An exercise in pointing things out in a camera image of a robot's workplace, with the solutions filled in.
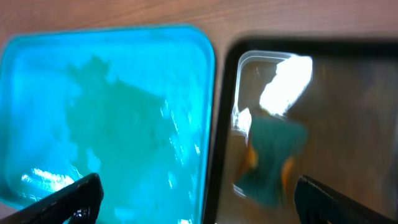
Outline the green orange sponge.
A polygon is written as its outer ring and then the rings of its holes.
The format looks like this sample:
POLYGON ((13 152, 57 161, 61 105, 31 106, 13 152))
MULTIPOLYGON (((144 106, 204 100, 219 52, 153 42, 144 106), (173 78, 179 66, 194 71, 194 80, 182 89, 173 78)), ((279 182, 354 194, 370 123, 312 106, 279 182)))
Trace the green orange sponge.
POLYGON ((283 204, 290 171, 309 136, 308 128, 260 110, 252 117, 244 160, 234 179, 234 188, 264 207, 283 204))

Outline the teal plastic tray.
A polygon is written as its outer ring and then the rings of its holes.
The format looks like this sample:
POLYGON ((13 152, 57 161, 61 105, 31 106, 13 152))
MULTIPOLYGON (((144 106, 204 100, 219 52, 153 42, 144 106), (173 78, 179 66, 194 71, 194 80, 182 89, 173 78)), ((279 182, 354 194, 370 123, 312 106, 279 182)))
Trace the teal plastic tray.
POLYGON ((215 53, 188 25, 20 35, 1 56, 1 202, 99 175, 99 223, 200 223, 215 53))

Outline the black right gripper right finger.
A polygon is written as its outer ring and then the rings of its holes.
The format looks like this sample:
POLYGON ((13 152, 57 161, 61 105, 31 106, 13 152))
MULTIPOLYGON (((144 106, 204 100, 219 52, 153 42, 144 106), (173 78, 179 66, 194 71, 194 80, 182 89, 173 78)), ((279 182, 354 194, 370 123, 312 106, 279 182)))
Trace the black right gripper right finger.
POLYGON ((306 175, 297 181, 294 204, 300 222, 304 224, 397 223, 306 175))

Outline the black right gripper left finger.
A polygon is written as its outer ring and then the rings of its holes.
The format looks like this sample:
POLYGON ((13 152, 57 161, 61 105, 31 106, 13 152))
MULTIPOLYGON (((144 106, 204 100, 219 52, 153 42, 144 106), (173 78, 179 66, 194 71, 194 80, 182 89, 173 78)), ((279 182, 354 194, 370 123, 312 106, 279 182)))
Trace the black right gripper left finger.
POLYGON ((101 179, 89 174, 42 200, 1 219, 1 224, 95 224, 104 197, 101 179))

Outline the black water tray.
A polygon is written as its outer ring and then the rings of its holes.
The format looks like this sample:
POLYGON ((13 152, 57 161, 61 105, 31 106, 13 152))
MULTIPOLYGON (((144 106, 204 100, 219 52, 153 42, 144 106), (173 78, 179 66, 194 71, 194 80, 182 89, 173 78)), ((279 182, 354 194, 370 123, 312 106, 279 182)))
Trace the black water tray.
POLYGON ((229 48, 202 222, 301 223, 303 175, 397 221, 396 41, 251 36, 229 48), (309 130, 273 208, 234 188, 260 110, 309 130))

